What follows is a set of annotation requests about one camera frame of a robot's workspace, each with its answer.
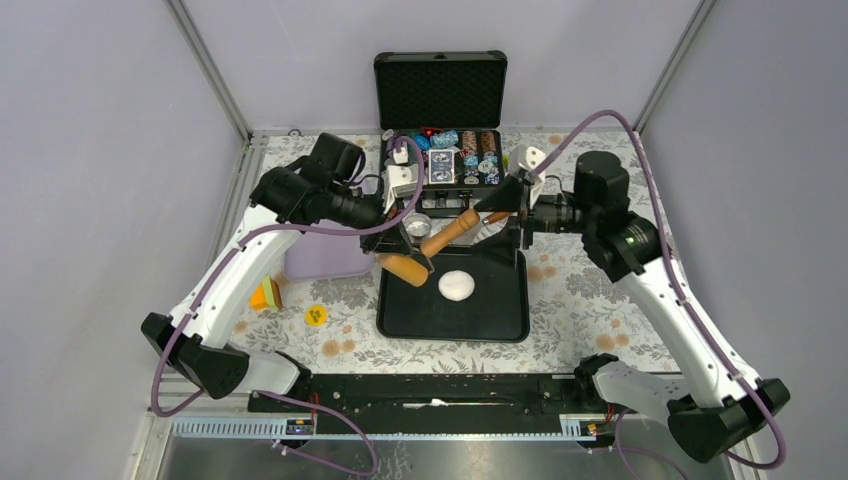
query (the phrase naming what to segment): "yellow sticker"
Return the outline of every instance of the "yellow sticker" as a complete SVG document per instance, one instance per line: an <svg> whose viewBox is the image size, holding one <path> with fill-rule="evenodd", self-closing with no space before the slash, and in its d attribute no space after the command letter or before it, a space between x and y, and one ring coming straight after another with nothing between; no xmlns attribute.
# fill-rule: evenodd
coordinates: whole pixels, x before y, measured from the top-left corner
<svg viewBox="0 0 848 480"><path fill-rule="evenodd" d="M318 327L327 321L327 309L321 305L313 305L306 311L306 324Z"/></svg>

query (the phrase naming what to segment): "metal floor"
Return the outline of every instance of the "metal floor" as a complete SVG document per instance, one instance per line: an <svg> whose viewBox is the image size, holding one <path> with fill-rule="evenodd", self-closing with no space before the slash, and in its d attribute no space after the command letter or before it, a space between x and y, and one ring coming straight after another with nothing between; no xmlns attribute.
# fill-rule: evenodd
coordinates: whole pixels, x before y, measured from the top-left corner
<svg viewBox="0 0 848 480"><path fill-rule="evenodd" d="M659 424L626 419L623 444L661 452L690 479L732 479L724 457L707 465L689 459ZM589 455L574 442L538 441L378 441L381 459L375 479L628 479L616 452ZM351 468L366 469L370 456L360 441L315 440L303 447ZM678 479L658 461L637 454L628 459L643 479ZM348 479L353 476L270 448L267 440L172 437L159 478L181 479Z"/></svg>

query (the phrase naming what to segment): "white wall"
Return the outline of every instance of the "white wall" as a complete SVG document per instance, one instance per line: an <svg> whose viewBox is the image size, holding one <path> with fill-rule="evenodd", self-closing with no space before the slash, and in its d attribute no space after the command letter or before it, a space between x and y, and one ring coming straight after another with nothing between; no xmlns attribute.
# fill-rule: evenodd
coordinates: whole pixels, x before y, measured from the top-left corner
<svg viewBox="0 0 848 480"><path fill-rule="evenodd" d="M119 478L240 142L162 2L2 3L0 478Z"/></svg>
<svg viewBox="0 0 848 480"><path fill-rule="evenodd" d="M362 130L378 126L383 51L503 50L503 126L635 119L698 1L185 3L251 126Z"/></svg>
<svg viewBox="0 0 848 480"><path fill-rule="evenodd" d="M719 2L646 129L695 291L792 394L774 478L844 477L846 23L841 0Z"/></svg>

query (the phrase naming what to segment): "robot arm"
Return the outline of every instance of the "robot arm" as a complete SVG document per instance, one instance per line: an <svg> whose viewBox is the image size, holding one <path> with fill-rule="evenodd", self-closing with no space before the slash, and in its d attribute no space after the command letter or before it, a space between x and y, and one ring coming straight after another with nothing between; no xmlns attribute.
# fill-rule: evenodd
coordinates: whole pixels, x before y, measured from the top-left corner
<svg viewBox="0 0 848 480"><path fill-rule="evenodd" d="M274 227L325 218L352 228L384 222L379 192L362 195L345 185L364 161L362 155L359 147L322 134L310 155L266 172L229 244L200 282L168 315L151 313L142 323L142 333L161 355L177 326L192 318L168 364L210 397L253 390L286 393L294 385L300 373L294 361L281 353L238 350L228 343L230 334L268 266L302 235L295 228Z"/></svg>
<svg viewBox="0 0 848 480"><path fill-rule="evenodd" d="M693 323L669 284L656 227L629 211L629 174L609 152L577 160L574 192L539 195L533 148L514 151L521 169L505 179L477 208L518 212L523 247L533 232L580 233L584 250L646 315L680 367L684 381L640 372L613 355L594 355L575 369L587 406L616 403L666 425L681 448L707 462L765 425L762 413L738 383L744 379L772 414L789 401L779 379L762 379L730 346L688 286L683 291L724 356L739 371L731 375ZM672 258L675 276L683 278Z"/></svg>

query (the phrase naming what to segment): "wooden handle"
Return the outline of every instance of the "wooden handle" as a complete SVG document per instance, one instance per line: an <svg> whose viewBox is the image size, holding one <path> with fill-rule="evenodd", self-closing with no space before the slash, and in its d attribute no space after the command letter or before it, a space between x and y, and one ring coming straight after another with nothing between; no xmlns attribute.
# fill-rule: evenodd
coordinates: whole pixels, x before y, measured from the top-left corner
<svg viewBox="0 0 848 480"><path fill-rule="evenodd" d="M498 223L498 222L500 222L501 220L503 220L504 218L506 218L510 215L511 215L511 212L495 212L495 213L489 215L488 217L486 217L485 219L483 219L483 223L485 223L486 225Z"/></svg>
<svg viewBox="0 0 848 480"><path fill-rule="evenodd" d="M377 255L377 263L413 287L424 285L427 277L430 276L430 272L424 265L404 255L380 253Z"/></svg>
<svg viewBox="0 0 848 480"><path fill-rule="evenodd" d="M456 220L448 224L441 232L425 240L421 244L421 253L427 258L431 258L433 255L442 251L450 242L471 230L478 223L480 223L480 214L473 208L469 208L462 212L462 215L456 217Z"/></svg>

